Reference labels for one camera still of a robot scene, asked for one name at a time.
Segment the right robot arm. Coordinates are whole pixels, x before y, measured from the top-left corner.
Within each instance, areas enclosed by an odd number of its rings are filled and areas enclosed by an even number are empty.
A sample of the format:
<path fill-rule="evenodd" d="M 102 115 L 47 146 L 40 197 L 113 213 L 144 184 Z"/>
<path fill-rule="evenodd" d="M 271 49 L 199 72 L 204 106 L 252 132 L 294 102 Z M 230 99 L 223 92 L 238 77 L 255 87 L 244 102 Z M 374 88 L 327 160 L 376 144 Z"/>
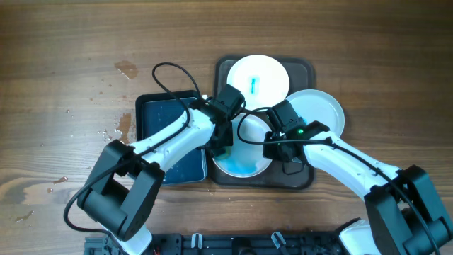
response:
<path fill-rule="evenodd" d="M 267 132 L 264 157 L 295 157 L 325 171 L 365 203 L 367 219 L 340 231 L 349 254 L 438 254 L 452 240 L 452 220 L 428 173 L 385 164 L 341 140 L 317 121 Z"/>

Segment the brown plastic serving tray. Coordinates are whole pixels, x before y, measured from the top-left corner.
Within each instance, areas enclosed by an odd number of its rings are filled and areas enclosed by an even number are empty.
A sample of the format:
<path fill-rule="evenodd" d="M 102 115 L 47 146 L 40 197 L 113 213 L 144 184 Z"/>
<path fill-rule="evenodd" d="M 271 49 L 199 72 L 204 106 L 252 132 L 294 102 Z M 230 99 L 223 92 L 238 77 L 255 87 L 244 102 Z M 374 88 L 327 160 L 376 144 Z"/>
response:
<path fill-rule="evenodd" d="M 225 55 L 215 66 L 213 94 L 216 96 L 227 82 L 227 74 L 232 66 L 242 58 L 241 55 Z M 289 93 L 313 89 L 315 72 L 310 62 L 297 57 L 276 57 L 289 76 Z M 253 188 L 279 188 L 300 191 L 310 187 L 316 172 L 313 167 L 301 163 L 282 163 L 274 161 L 262 173 L 250 178 L 236 178 L 224 173 L 214 162 L 208 166 L 209 178 L 220 186 Z"/>

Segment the white plate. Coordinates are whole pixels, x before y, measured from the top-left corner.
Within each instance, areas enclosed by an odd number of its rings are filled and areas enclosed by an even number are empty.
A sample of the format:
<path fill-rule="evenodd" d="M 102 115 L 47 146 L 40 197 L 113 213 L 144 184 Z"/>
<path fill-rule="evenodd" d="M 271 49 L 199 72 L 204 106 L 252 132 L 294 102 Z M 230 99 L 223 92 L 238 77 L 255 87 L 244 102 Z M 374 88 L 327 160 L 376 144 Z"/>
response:
<path fill-rule="evenodd" d="M 224 173 L 237 177 L 249 178 L 266 170 L 272 160 L 263 156 L 263 146 L 247 144 L 237 137 L 239 121 L 245 113 L 241 113 L 232 120 L 233 145 L 227 148 L 227 153 L 215 157 L 215 165 Z M 265 134 L 270 131 L 268 124 L 261 118 L 249 115 L 241 124 L 240 135 L 245 140 L 262 142 Z"/>
<path fill-rule="evenodd" d="M 286 100 L 307 124 L 319 121 L 337 136 L 342 135 L 345 114 L 339 102 L 330 94 L 316 89 L 305 89 L 292 93 Z"/>
<path fill-rule="evenodd" d="M 283 65 L 266 55 L 241 58 L 229 70 L 226 82 L 241 92 L 249 111 L 285 100 L 290 85 Z"/>

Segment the black water basin tray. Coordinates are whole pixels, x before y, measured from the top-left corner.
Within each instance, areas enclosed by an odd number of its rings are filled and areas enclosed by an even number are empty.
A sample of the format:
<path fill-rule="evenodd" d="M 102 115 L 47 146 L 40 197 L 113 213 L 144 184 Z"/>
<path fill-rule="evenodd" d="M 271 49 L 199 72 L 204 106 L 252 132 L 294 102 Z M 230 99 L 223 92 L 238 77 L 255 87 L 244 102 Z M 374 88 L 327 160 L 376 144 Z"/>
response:
<path fill-rule="evenodd" d="M 137 140 L 143 140 L 159 132 L 184 111 L 183 106 L 196 99 L 194 91 L 177 91 L 178 102 L 167 93 L 144 94 L 135 101 Z M 164 176 L 163 185 L 172 186 L 205 180 L 207 160 L 205 151 L 194 149 L 175 163 Z"/>

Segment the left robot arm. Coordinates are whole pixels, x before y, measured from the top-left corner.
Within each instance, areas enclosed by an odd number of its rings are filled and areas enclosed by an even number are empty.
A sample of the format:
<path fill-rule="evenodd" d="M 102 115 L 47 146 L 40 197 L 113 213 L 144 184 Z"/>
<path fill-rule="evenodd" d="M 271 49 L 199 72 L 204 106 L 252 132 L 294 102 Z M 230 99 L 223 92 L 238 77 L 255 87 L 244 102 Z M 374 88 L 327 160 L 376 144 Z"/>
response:
<path fill-rule="evenodd" d="M 149 138 L 109 143 L 73 201 L 101 225 L 124 254 L 143 254 L 152 235 L 145 222 L 165 173 L 198 147 L 215 152 L 232 144 L 231 121 L 243 96 L 198 99 L 179 118 Z"/>

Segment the green yellow sponge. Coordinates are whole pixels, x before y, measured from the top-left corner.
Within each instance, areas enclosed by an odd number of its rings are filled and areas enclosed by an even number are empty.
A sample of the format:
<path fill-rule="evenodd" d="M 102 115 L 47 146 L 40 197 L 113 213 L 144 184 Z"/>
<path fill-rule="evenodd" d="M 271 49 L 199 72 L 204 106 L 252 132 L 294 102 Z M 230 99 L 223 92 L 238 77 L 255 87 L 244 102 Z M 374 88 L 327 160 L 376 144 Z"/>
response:
<path fill-rule="evenodd" d="M 224 159 L 231 155 L 231 147 L 223 147 L 217 150 L 216 158 Z"/>

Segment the white plate top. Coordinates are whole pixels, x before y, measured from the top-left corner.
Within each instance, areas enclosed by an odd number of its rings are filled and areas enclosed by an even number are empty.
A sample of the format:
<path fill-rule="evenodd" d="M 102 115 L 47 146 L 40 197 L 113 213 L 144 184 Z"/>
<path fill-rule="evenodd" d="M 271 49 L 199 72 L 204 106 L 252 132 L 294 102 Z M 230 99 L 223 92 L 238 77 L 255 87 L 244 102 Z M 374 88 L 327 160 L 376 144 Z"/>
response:
<path fill-rule="evenodd" d="M 229 70 L 226 82 L 241 92 L 249 111 L 285 100 L 290 85 L 283 65 L 266 55 L 241 58 Z"/>

